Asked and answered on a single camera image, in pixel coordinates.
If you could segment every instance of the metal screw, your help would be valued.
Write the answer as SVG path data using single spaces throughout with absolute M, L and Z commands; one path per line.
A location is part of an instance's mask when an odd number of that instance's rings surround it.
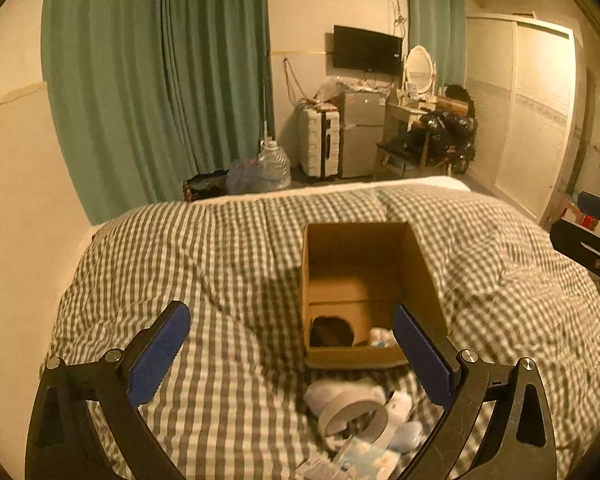
M 462 350 L 460 357 L 468 363 L 475 363 L 478 360 L 478 354 L 473 350 Z
M 523 357 L 520 362 L 523 365 L 523 367 L 525 367 L 529 371 L 533 370 L 536 367 L 536 363 L 528 357 Z
M 60 366 L 60 359 L 58 357 L 51 357 L 49 361 L 46 362 L 46 368 L 48 370 L 55 370 Z
M 106 354 L 104 354 L 104 360 L 107 363 L 117 363 L 122 358 L 122 352 L 117 348 L 113 350 L 109 350 Z

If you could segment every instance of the white suitcase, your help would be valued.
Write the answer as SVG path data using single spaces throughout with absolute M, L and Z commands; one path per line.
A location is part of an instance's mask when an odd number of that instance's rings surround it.
M 306 107 L 298 119 L 300 165 L 315 178 L 338 174 L 340 113 Z

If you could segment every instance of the bed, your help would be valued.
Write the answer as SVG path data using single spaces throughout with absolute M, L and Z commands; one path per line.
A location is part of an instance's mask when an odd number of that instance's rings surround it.
M 309 222 L 409 221 L 456 348 L 487 361 L 535 359 L 552 412 L 558 478 L 600 426 L 600 297 L 586 270 L 510 206 L 433 180 L 165 203 L 101 226 L 61 298 L 48 355 L 68 364 L 124 346 L 171 300 L 192 329 L 154 400 L 140 412 L 187 478 L 289 478 L 321 449 L 302 403 L 325 376 L 371 376 L 409 392 L 432 430 L 432 405 L 409 367 L 325 372 L 303 365 L 302 228 Z M 490 415 L 482 410 L 451 473 L 464 472 Z M 129 471 L 93 406 L 117 473 Z

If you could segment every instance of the green curtain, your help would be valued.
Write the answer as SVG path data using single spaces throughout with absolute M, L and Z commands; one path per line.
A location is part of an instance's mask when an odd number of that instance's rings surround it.
M 44 0 L 43 75 L 92 223 L 177 200 L 183 180 L 257 154 L 272 116 L 266 9 L 266 0 Z
M 464 0 L 409 0 L 409 46 L 422 45 L 438 69 L 438 84 L 464 84 Z

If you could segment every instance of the red object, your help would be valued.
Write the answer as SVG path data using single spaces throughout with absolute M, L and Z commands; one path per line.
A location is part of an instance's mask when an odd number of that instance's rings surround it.
M 587 229 L 593 230 L 592 226 L 593 226 L 593 222 L 595 222 L 596 219 L 591 216 L 591 215 L 585 215 L 585 217 L 582 219 L 582 227 L 586 227 Z

